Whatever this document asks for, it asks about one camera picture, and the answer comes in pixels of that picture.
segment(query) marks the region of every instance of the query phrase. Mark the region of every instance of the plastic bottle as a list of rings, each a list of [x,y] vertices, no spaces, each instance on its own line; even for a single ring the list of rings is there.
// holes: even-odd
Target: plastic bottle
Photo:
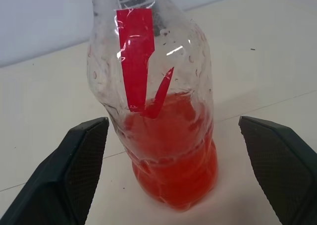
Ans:
[[[171,0],[92,0],[87,76],[145,192],[187,210],[213,187],[210,49]]]

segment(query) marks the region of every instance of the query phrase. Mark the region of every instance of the white table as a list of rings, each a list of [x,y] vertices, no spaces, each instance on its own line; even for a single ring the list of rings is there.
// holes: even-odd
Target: white table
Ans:
[[[88,225],[280,224],[254,177],[241,114],[290,126],[317,151],[317,6],[223,0],[188,14],[211,46],[217,187],[185,213],[153,201],[111,127]],[[88,89],[86,49],[0,68],[0,216],[68,129],[107,115]]]

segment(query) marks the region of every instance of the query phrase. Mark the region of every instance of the crumpled plastic bottle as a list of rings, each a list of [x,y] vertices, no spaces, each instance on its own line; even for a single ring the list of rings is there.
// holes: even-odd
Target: crumpled plastic bottle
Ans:
[[[187,210],[213,187],[210,49],[171,0],[92,0],[89,86],[145,192]]]

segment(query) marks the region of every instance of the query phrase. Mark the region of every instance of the white wall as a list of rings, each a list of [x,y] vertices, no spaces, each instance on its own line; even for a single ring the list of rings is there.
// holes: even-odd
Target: white wall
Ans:
[[[216,0],[174,0],[189,9]],[[90,0],[0,0],[0,66],[86,41]]]

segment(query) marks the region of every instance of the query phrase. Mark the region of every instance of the red liquid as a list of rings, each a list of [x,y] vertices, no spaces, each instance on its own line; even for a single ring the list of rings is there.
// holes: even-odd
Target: red liquid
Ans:
[[[189,209],[213,188],[217,177],[210,113],[203,104],[197,108],[199,115],[189,95],[171,94],[156,119],[133,113],[125,120],[125,139],[133,150],[127,152],[139,184],[177,210]]]

